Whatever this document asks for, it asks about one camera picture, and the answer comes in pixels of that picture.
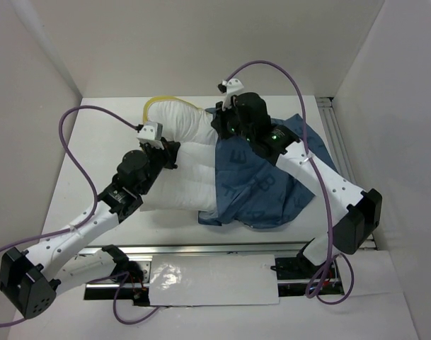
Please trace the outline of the white pillow yellow underside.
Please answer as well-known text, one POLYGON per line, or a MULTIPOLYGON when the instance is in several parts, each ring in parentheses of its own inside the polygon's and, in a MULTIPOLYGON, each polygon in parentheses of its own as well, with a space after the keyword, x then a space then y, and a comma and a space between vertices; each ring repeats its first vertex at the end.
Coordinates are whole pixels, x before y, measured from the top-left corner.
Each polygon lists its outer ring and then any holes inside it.
POLYGON ((142 197, 141 211, 217 210, 215 149, 217 133, 212 114, 171 96, 157 96, 144 105, 143 121, 163 125, 163 137, 179 142, 177 169, 164 169, 142 197))

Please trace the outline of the blue printed pillowcase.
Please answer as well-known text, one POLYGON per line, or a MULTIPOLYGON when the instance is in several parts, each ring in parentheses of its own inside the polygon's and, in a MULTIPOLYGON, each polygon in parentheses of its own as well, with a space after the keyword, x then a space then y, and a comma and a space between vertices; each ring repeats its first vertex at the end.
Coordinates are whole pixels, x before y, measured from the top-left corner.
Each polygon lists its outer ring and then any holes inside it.
POLYGON ((200 224, 238 221, 257 230, 276 228, 292 222, 313 200, 308 188, 256 155, 245 140, 219 140, 211 126, 214 109, 198 112, 207 146, 196 159, 215 189, 215 206, 199 211, 200 224))

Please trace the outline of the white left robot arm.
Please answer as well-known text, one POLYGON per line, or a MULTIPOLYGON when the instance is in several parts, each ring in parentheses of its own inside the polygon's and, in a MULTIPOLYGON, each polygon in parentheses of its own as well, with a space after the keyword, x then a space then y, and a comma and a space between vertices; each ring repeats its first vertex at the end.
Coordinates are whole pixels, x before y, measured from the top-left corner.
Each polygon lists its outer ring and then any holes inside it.
POLYGON ((180 143, 161 139, 126 153, 110 184, 96 202, 63 229, 40 237, 21 251, 17 244, 1 250, 0 291, 24 319, 42 314, 56 297, 75 286, 106 277, 123 281, 128 270, 140 277, 117 246, 103 246, 94 255, 80 256, 96 238, 122 224, 143 203, 163 169, 176 169, 180 143))

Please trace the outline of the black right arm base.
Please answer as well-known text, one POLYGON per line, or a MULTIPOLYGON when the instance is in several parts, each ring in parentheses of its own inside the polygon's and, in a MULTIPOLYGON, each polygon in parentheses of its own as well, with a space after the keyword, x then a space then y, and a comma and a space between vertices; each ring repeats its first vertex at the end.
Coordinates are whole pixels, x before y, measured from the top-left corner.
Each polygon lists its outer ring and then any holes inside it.
MULTIPOLYGON (((306 287, 320 266, 305 262, 299 252, 302 243, 271 243, 275 262, 271 270, 277 277, 278 295, 280 298, 304 296, 306 287)), ((336 262, 331 264, 327 278, 321 287, 320 295, 344 295, 342 281, 336 262)))

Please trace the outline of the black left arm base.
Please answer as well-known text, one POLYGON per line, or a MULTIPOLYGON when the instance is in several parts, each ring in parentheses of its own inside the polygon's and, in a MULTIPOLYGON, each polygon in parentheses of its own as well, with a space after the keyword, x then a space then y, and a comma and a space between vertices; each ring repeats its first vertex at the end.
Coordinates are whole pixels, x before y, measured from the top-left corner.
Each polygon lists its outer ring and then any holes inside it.
POLYGON ((134 306, 148 307, 150 261, 133 261, 120 248, 108 245, 101 248, 114 260, 115 267, 105 279, 98 279, 85 287, 84 300, 130 300, 134 306))

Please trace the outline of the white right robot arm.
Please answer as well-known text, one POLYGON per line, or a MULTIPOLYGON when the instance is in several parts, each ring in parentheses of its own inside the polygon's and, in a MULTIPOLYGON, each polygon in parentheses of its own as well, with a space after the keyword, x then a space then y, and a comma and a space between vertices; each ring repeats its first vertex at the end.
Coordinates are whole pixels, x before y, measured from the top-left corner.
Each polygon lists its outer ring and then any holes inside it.
POLYGON ((256 93, 217 103, 211 123, 217 213, 214 225, 242 222, 270 229, 293 221, 314 198, 322 198, 330 228, 300 251, 297 268, 314 277, 338 254, 354 254, 377 228, 382 196, 343 178, 322 139, 300 115, 271 118, 256 93))

